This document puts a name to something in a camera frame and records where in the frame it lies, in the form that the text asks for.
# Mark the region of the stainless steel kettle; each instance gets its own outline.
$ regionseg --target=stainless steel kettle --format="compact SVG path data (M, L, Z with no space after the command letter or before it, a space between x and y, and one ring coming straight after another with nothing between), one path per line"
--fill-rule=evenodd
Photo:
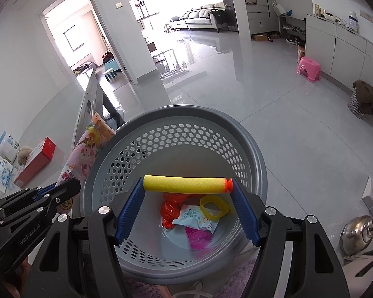
M341 232L341 251L347 256L352 256L367 248L372 238L373 218L368 215L355 217Z

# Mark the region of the bottle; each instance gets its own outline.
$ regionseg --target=bottle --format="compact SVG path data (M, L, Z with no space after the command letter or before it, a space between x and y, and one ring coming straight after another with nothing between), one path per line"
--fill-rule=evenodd
M355 11L351 11L351 15L349 16L349 18L350 18L350 28L356 33L358 33L359 25L358 25L358 20L356 19Z
M19 150L19 143L7 132L0 137L0 156L10 164L15 161Z

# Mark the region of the white shopping bag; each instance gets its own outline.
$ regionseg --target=white shopping bag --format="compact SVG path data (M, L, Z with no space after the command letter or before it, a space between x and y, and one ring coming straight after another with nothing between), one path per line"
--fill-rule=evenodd
M275 10L278 17L286 13L285 9L276 1L272 1L272 8Z

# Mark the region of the screw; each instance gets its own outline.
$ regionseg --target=screw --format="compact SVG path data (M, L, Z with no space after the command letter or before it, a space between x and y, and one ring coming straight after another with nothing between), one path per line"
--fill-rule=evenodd
M268 214L268 215L275 215L277 213L277 210L273 207L267 207L265 209L265 212Z
M307 220L308 220L308 222L310 222L312 224L315 224L318 221L318 219L315 216L313 216L313 215L309 215L307 217Z
M108 206L102 206L98 208L98 212L100 214L107 214L110 211L110 208Z
M57 220L58 222L65 222L67 218L68 214L61 214L60 216L58 216Z

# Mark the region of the red box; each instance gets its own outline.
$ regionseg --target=red box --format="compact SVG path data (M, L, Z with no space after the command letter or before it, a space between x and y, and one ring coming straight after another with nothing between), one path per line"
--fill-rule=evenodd
M49 137L45 137L29 155L25 166L21 168L14 184L22 188L29 180L47 165L54 156L55 143Z

